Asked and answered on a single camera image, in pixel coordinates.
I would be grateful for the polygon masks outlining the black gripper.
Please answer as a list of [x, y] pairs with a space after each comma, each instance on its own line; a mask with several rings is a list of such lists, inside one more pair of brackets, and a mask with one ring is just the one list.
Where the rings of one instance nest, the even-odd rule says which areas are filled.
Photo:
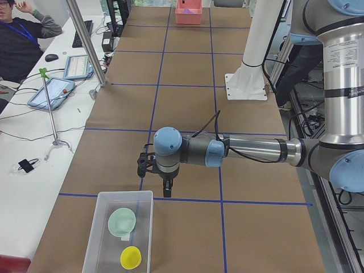
[[179, 174], [179, 164], [171, 167], [159, 166], [159, 176], [163, 179], [163, 197], [172, 196], [173, 179]]

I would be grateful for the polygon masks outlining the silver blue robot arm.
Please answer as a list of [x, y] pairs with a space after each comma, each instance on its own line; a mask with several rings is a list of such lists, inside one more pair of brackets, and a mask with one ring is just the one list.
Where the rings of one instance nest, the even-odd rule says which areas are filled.
[[363, 2], [296, 1], [294, 43], [316, 37], [323, 44], [325, 132], [319, 139], [255, 139], [248, 136], [181, 134], [172, 127], [154, 136], [151, 161], [138, 175], [157, 173], [171, 196], [179, 166], [219, 167], [226, 157], [303, 167], [348, 192], [363, 191]]

